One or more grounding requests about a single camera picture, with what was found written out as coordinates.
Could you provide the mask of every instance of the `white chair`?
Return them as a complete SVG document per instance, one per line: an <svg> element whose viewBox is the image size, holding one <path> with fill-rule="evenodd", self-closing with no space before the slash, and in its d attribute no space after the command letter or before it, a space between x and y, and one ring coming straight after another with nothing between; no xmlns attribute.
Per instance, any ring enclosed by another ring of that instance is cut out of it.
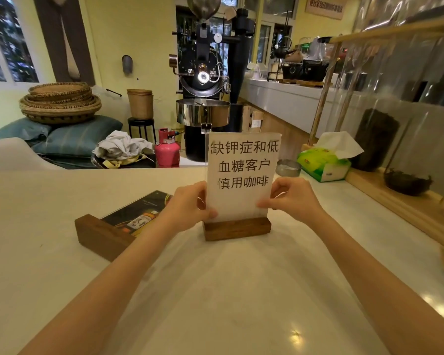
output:
<svg viewBox="0 0 444 355"><path fill-rule="evenodd" d="M41 159L21 138L0 140L0 170L39 169L64 170Z"/></svg>

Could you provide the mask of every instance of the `forearm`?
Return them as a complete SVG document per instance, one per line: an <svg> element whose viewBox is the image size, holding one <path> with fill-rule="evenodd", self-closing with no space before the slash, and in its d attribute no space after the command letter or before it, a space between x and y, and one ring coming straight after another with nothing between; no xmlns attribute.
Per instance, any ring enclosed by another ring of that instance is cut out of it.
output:
<svg viewBox="0 0 444 355"><path fill-rule="evenodd" d="M392 354L444 354L444 318L330 216L310 227L336 261Z"/></svg>
<svg viewBox="0 0 444 355"><path fill-rule="evenodd" d="M20 352L22 355L97 354L130 302L141 278L174 236L163 220L135 241L79 293Z"/></svg>

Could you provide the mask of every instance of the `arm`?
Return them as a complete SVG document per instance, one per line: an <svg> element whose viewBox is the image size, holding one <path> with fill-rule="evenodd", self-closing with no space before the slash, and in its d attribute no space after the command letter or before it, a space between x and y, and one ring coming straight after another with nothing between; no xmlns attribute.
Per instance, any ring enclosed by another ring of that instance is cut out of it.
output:
<svg viewBox="0 0 444 355"><path fill-rule="evenodd" d="M98 354L140 280L180 231L216 216L204 207L205 182L178 188L164 211L20 352L20 355Z"/></svg>
<svg viewBox="0 0 444 355"><path fill-rule="evenodd" d="M444 355L444 318L322 209L308 181L278 178L258 206L283 210L319 236L392 354Z"/></svg>

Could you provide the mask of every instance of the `metal ashtray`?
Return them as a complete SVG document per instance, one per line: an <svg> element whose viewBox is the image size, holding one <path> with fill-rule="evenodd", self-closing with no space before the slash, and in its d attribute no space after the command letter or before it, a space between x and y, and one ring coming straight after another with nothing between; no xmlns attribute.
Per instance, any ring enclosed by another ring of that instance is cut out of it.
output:
<svg viewBox="0 0 444 355"><path fill-rule="evenodd" d="M281 177L299 177L301 165L294 160L279 160L276 173Z"/></svg>

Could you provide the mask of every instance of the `wooden sign base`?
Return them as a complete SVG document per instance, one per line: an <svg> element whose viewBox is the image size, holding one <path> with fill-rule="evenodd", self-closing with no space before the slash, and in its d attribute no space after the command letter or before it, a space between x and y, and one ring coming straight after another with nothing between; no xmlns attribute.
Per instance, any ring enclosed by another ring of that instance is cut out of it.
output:
<svg viewBox="0 0 444 355"><path fill-rule="evenodd" d="M109 261L114 261L135 240L103 220L90 214L76 219L79 243Z"/></svg>
<svg viewBox="0 0 444 355"><path fill-rule="evenodd" d="M271 222L266 217L204 223L204 236L207 241L252 237L269 232Z"/></svg>

